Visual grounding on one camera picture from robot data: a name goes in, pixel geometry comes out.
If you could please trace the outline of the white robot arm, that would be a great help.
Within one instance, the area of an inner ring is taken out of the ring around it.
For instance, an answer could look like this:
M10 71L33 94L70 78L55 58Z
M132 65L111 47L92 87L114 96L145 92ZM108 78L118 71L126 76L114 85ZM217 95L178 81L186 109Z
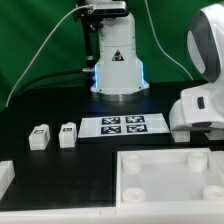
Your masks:
M93 14L103 19L103 27L91 90L116 100L147 89L135 50L135 21L126 3L94 0ZM187 49L207 83L181 92L170 112L170 127L173 131L224 129L224 1L196 12L187 33Z

